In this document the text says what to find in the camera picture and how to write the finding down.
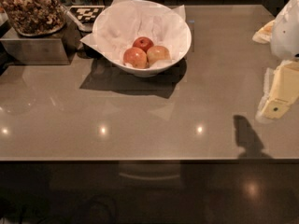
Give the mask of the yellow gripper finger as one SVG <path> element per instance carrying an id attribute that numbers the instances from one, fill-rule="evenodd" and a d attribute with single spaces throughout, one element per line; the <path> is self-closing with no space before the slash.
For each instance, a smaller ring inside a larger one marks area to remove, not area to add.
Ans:
<path id="1" fill-rule="evenodd" d="M 271 40 L 272 35 L 272 28 L 275 21 L 268 22 L 265 26 L 263 26 L 261 29 L 259 29 L 254 36 L 252 37 L 252 40 L 254 42 L 260 43 L 260 44 L 267 44 Z"/>
<path id="2" fill-rule="evenodd" d="M 281 119 L 298 98 L 299 62 L 285 60 L 276 69 L 267 68 L 256 119 L 261 123 Z"/>

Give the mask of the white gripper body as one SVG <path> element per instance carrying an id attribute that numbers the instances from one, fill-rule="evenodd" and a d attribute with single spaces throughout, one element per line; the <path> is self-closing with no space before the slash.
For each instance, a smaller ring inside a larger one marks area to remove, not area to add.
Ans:
<path id="1" fill-rule="evenodd" d="M 289 0 L 276 16 L 270 48 L 281 60 L 299 58 L 299 0 Z"/>

